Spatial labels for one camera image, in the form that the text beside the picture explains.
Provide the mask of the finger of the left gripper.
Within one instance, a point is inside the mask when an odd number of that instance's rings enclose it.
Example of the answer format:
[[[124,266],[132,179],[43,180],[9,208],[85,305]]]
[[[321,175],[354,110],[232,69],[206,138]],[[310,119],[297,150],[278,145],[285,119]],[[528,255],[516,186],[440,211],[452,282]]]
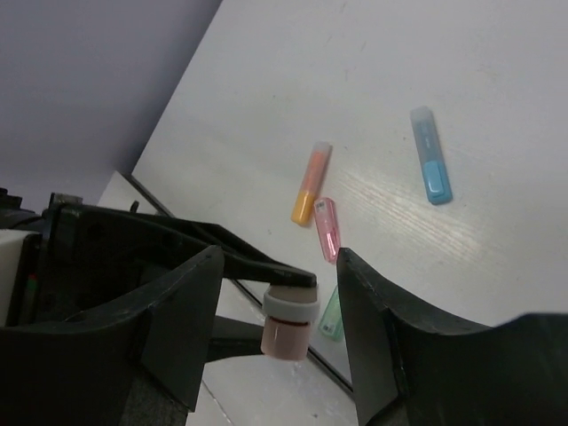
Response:
[[[118,263],[136,257],[174,269],[209,247],[225,259],[223,276],[273,286],[316,288],[316,275],[273,261],[236,254],[226,242],[197,232],[197,222],[87,205],[64,205],[52,222],[52,249],[59,260]]]

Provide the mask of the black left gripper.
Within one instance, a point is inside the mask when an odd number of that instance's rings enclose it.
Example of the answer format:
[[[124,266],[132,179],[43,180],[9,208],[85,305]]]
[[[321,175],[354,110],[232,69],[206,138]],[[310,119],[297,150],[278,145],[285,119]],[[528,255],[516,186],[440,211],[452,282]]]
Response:
[[[17,327],[66,321],[100,308],[120,318],[146,317],[151,303],[129,294],[146,284],[147,269],[171,270],[166,236],[177,232],[173,217],[84,205],[53,194],[38,215],[22,199],[1,191],[1,228],[22,241],[16,255],[1,259],[13,268],[1,276],[1,324]]]

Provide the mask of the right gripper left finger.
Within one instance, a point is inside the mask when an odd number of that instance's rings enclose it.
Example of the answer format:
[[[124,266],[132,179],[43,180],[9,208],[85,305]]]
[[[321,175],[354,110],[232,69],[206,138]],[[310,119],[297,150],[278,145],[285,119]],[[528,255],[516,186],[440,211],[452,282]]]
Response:
[[[224,257],[204,249],[171,272],[65,321],[1,331],[4,425],[184,423],[197,405]]]

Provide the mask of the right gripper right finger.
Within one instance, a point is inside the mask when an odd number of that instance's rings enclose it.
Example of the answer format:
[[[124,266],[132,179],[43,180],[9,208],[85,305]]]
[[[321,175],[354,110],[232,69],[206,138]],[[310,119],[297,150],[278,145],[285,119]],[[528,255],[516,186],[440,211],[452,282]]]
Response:
[[[565,315],[487,327],[425,302],[348,248],[336,270],[360,424],[566,424]]]

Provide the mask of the pink pencil sharpener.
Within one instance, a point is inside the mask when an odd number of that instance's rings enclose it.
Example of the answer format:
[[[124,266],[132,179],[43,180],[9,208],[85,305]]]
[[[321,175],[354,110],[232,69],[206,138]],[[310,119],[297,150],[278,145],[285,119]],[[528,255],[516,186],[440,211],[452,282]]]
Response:
[[[305,359],[320,314],[318,289],[271,285],[264,292],[263,310],[262,353],[285,361]]]

